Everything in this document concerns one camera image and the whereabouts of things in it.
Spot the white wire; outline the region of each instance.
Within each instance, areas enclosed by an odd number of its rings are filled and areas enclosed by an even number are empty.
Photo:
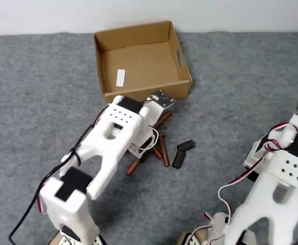
[[[150,125],[149,125],[149,127],[150,127],[150,129],[151,129],[152,131],[155,131],[156,134],[157,134],[156,137],[155,137],[154,144],[153,144],[152,146],[148,147],[148,148],[141,148],[141,147],[138,147],[138,146],[135,145],[135,144],[132,144],[133,146],[135,146],[135,147],[138,148],[139,150],[147,151],[147,150],[153,148],[153,147],[157,144],[157,142],[158,142],[159,132],[158,132],[157,129],[155,129],[154,127],[152,127],[152,126],[150,126]]]
[[[264,156],[262,156],[262,158],[260,158],[260,159],[258,160],[258,162],[255,163],[255,165],[253,165],[245,175],[243,175],[242,177],[240,177],[240,178],[238,178],[238,179],[236,179],[236,180],[230,182],[230,183],[227,184],[227,185],[223,185],[223,186],[221,186],[221,187],[219,188],[219,190],[218,190],[218,198],[219,198],[222,202],[224,202],[224,203],[226,204],[227,209],[228,209],[228,221],[227,221],[227,224],[228,224],[228,225],[229,225],[230,222],[231,222],[231,212],[232,212],[232,211],[231,211],[231,207],[230,207],[229,203],[228,203],[225,199],[223,199],[223,198],[220,196],[220,193],[221,193],[222,189],[224,189],[224,188],[226,188],[226,187],[230,187],[230,186],[232,186],[232,185],[235,185],[235,184],[239,183],[240,181],[242,181],[243,179],[245,179],[249,174],[251,174],[251,173],[252,173],[252,172],[259,166],[259,164],[262,162],[263,157],[264,157]]]
[[[198,228],[195,228],[194,231],[191,233],[191,235],[189,235],[188,238],[186,239],[184,245],[189,245],[190,244],[190,240],[192,239],[192,237],[195,234],[195,232],[197,232],[198,230],[205,229],[205,228],[210,228],[210,227],[211,227],[211,225],[208,225],[208,226],[199,226]]]
[[[212,243],[213,241],[217,241],[217,240],[219,240],[220,238],[222,238],[222,236],[223,236],[223,235],[221,235],[220,237],[217,237],[217,238],[215,238],[215,239],[212,239],[212,240],[209,242],[209,245],[211,245],[211,243]]]
[[[208,212],[204,212],[204,215],[209,219],[212,220],[212,216]]]

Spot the box flap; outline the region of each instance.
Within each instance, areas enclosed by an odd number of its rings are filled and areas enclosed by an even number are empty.
[[[115,28],[96,32],[94,36],[101,52],[148,43],[167,42],[170,23],[166,20]]]

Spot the white label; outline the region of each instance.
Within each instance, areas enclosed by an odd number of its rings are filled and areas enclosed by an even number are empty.
[[[125,70],[118,69],[116,87],[124,87]]]

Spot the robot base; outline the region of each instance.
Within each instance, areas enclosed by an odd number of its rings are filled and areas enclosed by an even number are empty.
[[[61,231],[50,241],[48,245],[82,245],[79,241],[62,233]],[[103,238],[99,235],[93,245],[107,245]]]

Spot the screw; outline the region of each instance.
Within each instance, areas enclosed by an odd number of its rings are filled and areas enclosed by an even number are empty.
[[[168,153],[167,153],[164,137],[165,137],[165,135],[163,133],[159,133],[159,143],[160,143],[161,151],[162,151],[163,157],[164,157],[164,164],[165,164],[165,167],[169,167],[170,163],[169,163],[169,158],[168,158]]]
[[[137,168],[138,164],[140,163],[139,159],[136,159],[133,164],[131,165],[131,167],[128,169],[127,171],[127,175],[132,175],[132,173],[135,171],[135,169]]]

